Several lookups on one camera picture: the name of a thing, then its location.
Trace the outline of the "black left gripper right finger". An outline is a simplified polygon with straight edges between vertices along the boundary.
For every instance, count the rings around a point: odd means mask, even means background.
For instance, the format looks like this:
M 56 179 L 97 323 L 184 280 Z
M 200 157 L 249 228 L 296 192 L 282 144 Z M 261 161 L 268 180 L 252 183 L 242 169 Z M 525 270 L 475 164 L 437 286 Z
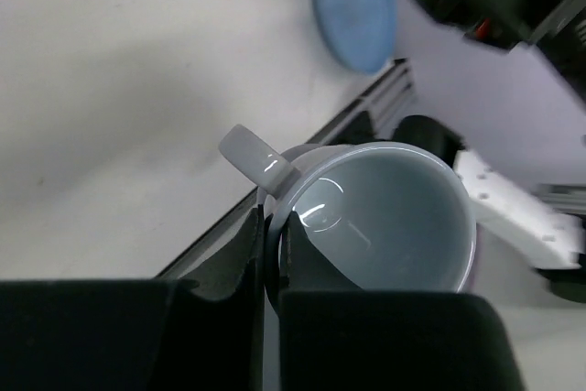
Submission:
M 485 299 L 351 288 L 296 214 L 284 233 L 281 389 L 524 389 L 505 326 Z

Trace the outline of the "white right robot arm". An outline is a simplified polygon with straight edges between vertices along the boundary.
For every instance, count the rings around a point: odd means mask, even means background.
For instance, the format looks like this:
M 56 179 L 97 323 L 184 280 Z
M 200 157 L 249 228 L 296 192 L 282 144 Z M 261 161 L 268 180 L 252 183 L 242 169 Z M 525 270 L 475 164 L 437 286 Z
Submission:
M 416 0 L 437 23 L 474 42 L 538 48 L 578 94 L 585 93 L 585 0 Z M 397 141 L 427 149 L 460 175 L 477 222 L 525 258 L 557 297 L 585 300 L 585 189 L 547 185 L 537 194 L 496 173 L 441 122 L 404 118 Z

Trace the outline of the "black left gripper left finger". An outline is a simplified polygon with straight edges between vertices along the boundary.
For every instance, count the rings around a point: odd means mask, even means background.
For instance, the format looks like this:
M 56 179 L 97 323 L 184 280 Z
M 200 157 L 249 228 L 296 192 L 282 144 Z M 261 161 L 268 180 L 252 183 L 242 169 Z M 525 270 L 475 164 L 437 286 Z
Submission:
M 258 390 L 262 211 L 179 279 L 1 285 L 4 390 Z

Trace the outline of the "pale blue mug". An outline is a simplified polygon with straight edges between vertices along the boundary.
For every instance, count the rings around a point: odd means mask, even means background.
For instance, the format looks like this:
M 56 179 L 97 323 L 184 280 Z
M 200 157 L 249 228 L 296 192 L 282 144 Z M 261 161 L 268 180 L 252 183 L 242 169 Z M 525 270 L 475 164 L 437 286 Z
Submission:
M 428 151 L 376 141 L 280 153 L 243 125 L 219 149 L 256 185 L 274 309 L 288 267 L 284 230 L 292 214 L 351 288 L 469 288 L 477 248 L 470 198 L 452 168 Z

